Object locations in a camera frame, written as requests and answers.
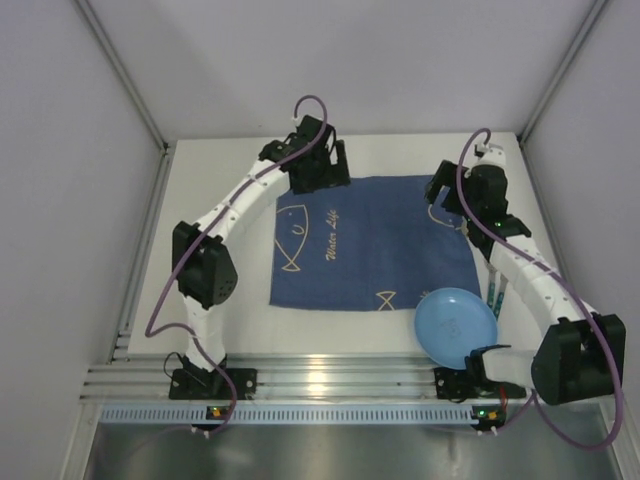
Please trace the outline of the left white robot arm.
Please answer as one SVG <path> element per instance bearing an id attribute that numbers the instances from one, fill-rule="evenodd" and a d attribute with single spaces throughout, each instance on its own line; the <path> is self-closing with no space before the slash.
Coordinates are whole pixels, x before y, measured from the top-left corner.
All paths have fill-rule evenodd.
<path id="1" fill-rule="evenodd" d="M 286 193 L 307 194 L 346 186 L 346 148 L 336 129 L 306 115 L 283 140 L 262 148 L 238 185 L 206 215 L 173 230 L 172 266 L 191 330 L 185 356 L 206 373 L 226 358 L 221 317 L 212 312 L 229 300 L 238 284 L 230 246 Z"/>

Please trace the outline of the blue cloth placemat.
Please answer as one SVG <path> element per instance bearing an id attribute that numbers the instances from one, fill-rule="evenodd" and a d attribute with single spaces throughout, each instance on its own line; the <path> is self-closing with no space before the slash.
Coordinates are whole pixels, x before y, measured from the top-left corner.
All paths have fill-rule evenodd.
<path id="1" fill-rule="evenodd" d="M 459 216 L 424 198 L 428 175 L 355 178 L 276 203 L 270 303 L 319 311 L 413 309 L 480 284 Z"/>

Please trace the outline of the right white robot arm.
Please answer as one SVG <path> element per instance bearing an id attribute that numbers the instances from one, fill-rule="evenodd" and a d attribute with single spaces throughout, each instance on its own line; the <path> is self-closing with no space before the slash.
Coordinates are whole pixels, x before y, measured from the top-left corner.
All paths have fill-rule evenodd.
<path id="1" fill-rule="evenodd" d="M 509 213 L 507 187 L 501 165 L 481 162 L 466 168 L 444 160 L 425 188 L 427 203 L 440 202 L 465 220 L 471 244 L 507 280 L 542 335 L 523 349 L 475 347 L 464 357 L 466 370 L 479 383 L 532 389 L 549 405 L 620 393 L 623 322 L 569 295 L 530 229 Z"/>

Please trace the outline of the light blue plastic plate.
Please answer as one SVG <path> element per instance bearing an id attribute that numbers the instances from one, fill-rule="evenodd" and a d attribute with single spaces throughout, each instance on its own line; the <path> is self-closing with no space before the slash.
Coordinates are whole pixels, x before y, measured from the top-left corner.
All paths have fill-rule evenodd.
<path id="1" fill-rule="evenodd" d="M 480 297 L 459 288 L 427 294 L 415 309 L 414 332 L 433 362 L 453 370 L 465 370 L 472 351 L 498 343 L 493 311 Z"/>

